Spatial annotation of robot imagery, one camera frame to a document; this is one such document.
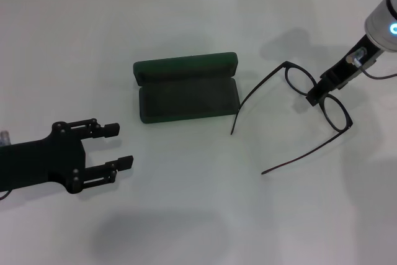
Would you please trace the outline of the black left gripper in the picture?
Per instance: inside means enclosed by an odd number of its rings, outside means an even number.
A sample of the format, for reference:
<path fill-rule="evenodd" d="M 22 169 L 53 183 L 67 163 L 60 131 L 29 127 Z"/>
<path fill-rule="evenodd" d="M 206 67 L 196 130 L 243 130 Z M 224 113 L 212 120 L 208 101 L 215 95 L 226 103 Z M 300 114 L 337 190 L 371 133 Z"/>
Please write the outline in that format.
<path fill-rule="evenodd" d="M 6 144 L 1 138 L 1 192 L 56 182 L 70 194 L 113 184 L 118 172 L 132 168 L 133 156 L 85 169 L 83 139 L 119 135 L 118 123 L 102 126 L 97 119 L 56 122 L 49 136 L 36 141 Z"/>

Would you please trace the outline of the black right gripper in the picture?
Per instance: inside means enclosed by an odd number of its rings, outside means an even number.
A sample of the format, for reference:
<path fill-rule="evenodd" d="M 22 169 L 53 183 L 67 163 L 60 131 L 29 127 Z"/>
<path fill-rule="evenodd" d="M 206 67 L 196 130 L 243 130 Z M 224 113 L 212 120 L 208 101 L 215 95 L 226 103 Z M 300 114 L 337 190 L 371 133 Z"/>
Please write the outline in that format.
<path fill-rule="evenodd" d="M 320 76 L 321 79 L 319 82 L 308 91 L 306 99 L 312 106 L 319 104 L 320 100 L 331 91 L 343 88 L 349 81 L 361 73 L 358 66 L 347 61 L 349 55 L 354 54 L 360 49 L 365 50 L 363 57 L 358 59 L 364 69 L 372 66 L 381 54 L 381 49 L 374 45 L 370 39 L 364 35 L 341 60 L 325 71 Z"/>

